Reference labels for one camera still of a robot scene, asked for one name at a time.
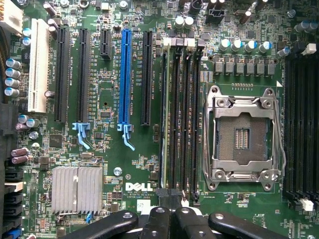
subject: motherboard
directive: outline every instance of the motherboard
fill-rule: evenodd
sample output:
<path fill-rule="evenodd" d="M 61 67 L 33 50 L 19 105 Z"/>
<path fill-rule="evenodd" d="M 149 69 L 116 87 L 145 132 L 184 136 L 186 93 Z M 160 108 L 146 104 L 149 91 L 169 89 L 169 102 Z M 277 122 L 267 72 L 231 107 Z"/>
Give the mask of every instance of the motherboard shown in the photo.
<path fill-rule="evenodd" d="M 60 238 L 177 189 L 203 216 L 319 239 L 318 8 L 0 0 L 2 238 Z"/>

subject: blue connector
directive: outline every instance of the blue connector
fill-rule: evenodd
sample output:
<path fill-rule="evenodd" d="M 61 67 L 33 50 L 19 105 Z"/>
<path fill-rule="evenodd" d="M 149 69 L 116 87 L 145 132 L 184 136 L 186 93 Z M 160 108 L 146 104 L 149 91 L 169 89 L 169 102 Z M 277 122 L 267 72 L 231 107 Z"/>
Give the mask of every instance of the blue connector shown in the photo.
<path fill-rule="evenodd" d="M 130 124 L 131 107 L 131 44 L 132 32 L 124 29 L 122 31 L 122 55 L 121 55 L 121 79 L 120 79 L 120 107 L 118 119 L 118 131 L 122 131 L 124 144 L 131 150 L 135 147 L 129 142 L 131 138 L 132 125 Z"/>

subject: white pci slot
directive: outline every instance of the white pci slot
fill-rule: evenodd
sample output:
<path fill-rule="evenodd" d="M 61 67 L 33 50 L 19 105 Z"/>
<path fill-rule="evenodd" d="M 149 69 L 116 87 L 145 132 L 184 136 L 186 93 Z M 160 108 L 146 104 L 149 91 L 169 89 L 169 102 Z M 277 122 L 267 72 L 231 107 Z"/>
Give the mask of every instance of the white pci slot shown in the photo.
<path fill-rule="evenodd" d="M 28 112 L 45 113 L 50 33 L 44 20 L 31 20 L 31 36 Z"/>

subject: cpu socket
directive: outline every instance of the cpu socket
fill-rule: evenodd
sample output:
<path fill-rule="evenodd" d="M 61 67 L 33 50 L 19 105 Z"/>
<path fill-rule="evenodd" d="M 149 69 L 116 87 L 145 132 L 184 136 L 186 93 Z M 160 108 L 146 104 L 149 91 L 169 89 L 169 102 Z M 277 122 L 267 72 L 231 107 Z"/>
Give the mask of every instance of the cpu socket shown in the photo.
<path fill-rule="evenodd" d="M 271 191 L 280 174 L 281 139 L 275 104 L 271 88 L 261 97 L 226 96 L 217 86 L 210 88 L 205 104 L 203 162 L 209 190 L 215 191 L 220 182 L 260 182 L 265 191 Z"/>

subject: white connector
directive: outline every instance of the white connector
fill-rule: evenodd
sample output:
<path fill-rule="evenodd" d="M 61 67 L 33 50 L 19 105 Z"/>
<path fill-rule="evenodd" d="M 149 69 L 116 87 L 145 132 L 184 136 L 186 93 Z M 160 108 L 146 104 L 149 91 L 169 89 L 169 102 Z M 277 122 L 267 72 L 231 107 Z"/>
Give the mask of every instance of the white connector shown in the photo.
<path fill-rule="evenodd" d="M 11 0 L 0 0 L 0 26 L 9 32 L 22 35 L 23 12 Z"/>
<path fill-rule="evenodd" d="M 48 24 L 42 19 L 31 20 L 28 112 L 45 113 L 48 85 L 49 43 Z"/>

